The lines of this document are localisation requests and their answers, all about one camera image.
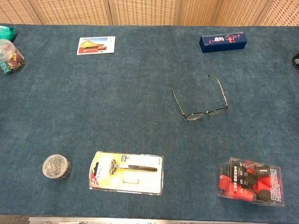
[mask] wooden wall panel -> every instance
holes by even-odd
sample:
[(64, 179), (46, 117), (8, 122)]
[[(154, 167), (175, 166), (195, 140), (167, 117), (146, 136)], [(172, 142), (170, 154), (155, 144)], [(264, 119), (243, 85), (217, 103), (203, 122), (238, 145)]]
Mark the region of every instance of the wooden wall panel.
[(112, 25), (107, 0), (30, 0), (43, 24)]
[(267, 0), (224, 0), (214, 26), (254, 26)]
[(220, 2), (218, 0), (183, 0), (179, 25), (211, 26)]
[(0, 0), (0, 23), (41, 24), (27, 0)]
[(114, 25), (177, 25), (180, 0), (109, 0)]
[(274, 0), (259, 25), (299, 26), (299, 0)]

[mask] eyeglasses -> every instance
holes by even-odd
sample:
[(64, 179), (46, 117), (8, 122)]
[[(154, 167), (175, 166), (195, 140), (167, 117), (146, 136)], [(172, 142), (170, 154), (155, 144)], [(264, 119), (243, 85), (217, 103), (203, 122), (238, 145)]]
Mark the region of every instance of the eyeglasses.
[(222, 91), (222, 95), (223, 95), (224, 100), (225, 100), (225, 107), (223, 107), (223, 108), (219, 108), (219, 109), (216, 109), (216, 110), (213, 110), (213, 111), (206, 111), (206, 113), (204, 113), (204, 112), (191, 113), (191, 114), (189, 114), (189, 115), (186, 116), (185, 113), (183, 112), (181, 106), (180, 106), (179, 103), (178, 103), (178, 99), (177, 99), (177, 97), (176, 97), (176, 95), (175, 95), (175, 93), (174, 93), (173, 84), (172, 84), (172, 87), (171, 87), (171, 88), (172, 88), (172, 94), (173, 94), (174, 98), (176, 99), (176, 102), (177, 102), (177, 104), (178, 104), (179, 109), (180, 109), (181, 112), (182, 112), (182, 115), (183, 115), (187, 120), (198, 120), (198, 119), (202, 118), (202, 117), (203, 117), (204, 115), (206, 115), (206, 114), (212, 116), (212, 115), (219, 114), (219, 113), (221, 113), (221, 112), (223, 112), (223, 111), (226, 111), (226, 110), (228, 109), (228, 102), (226, 101), (226, 98), (225, 98), (225, 95), (224, 95), (224, 92), (223, 92), (223, 89), (222, 89), (222, 86), (221, 86), (221, 84), (220, 84), (219, 79), (216, 78), (215, 76), (211, 76), (211, 75), (208, 75), (208, 77), (215, 78), (215, 79), (218, 81), (219, 86), (220, 86), (221, 91)]

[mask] blue rectangular box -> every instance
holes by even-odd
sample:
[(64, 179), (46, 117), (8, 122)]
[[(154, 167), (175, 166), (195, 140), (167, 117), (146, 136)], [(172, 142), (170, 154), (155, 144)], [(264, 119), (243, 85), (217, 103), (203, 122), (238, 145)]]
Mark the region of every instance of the blue rectangular box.
[(199, 45), (203, 53), (242, 49), (247, 43), (247, 38), (243, 32), (230, 34), (202, 35)]

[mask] eyeglass frame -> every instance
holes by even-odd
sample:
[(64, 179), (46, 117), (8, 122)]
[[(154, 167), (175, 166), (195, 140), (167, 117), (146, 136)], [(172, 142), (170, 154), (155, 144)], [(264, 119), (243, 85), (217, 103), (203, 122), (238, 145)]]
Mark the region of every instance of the eyeglass frame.
[[(220, 86), (220, 88), (221, 88), (222, 95), (223, 95), (224, 100), (225, 100), (225, 107), (222, 107), (222, 108), (219, 108), (219, 109), (215, 109), (215, 110), (212, 110), (212, 111), (206, 111), (206, 113), (204, 113), (204, 112), (191, 113), (191, 114), (189, 114), (189, 115), (186, 116), (185, 113), (183, 112), (183, 110), (182, 110), (180, 104), (178, 103), (178, 99), (177, 99), (177, 97), (176, 97), (176, 95), (175, 95), (175, 93), (174, 93), (173, 84), (171, 85), (172, 94), (173, 94), (173, 96), (174, 96), (174, 98), (175, 98), (175, 100), (176, 100), (176, 102), (177, 102), (177, 105), (178, 105), (178, 107), (179, 107), (179, 109), (180, 109), (182, 115), (183, 115), (188, 121), (191, 121), (191, 120), (198, 120), (198, 119), (202, 118), (203, 116), (205, 116), (206, 114), (208, 114), (208, 115), (210, 115), (210, 116), (213, 116), (213, 115), (219, 114), (219, 113), (221, 113), (221, 112), (219, 112), (219, 113), (215, 113), (215, 114), (211, 114), (212, 112), (216, 112), (216, 111), (218, 111), (218, 110), (223, 110), (223, 109), (224, 109), (224, 111), (226, 111), (226, 110), (228, 109), (228, 102), (227, 102), (227, 100), (226, 100), (226, 97), (225, 97), (225, 94), (224, 94), (224, 91), (223, 91), (223, 88), (222, 88), (222, 86), (221, 86), (221, 83), (220, 83), (219, 79), (218, 79), (217, 77), (215, 77), (215, 76), (211, 76), (211, 75), (207, 75), (207, 76), (208, 76), (208, 77), (213, 77), (213, 78), (215, 78), (215, 79), (218, 81), (218, 84), (219, 84), (219, 86)], [(189, 116), (197, 115), (197, 114), (202, 114), (202, 116), (201, 116), (201, 117), (198, 117), (198, 118), (196, 118), (196, 119), (188, 119)]]

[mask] round plastic container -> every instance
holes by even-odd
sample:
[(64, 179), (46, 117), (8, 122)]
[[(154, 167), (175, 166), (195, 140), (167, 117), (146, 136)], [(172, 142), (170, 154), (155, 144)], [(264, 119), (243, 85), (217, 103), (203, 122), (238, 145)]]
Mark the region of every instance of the round plastic container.
[(71, 172), (71, 163), (64, 156), (54, 154), (43, 163), (43, 174), (55, 180), (62, 180)]
[(24, 67), (24, 56), (9, 40), (0, 39), (0, 71), (10, 74)]

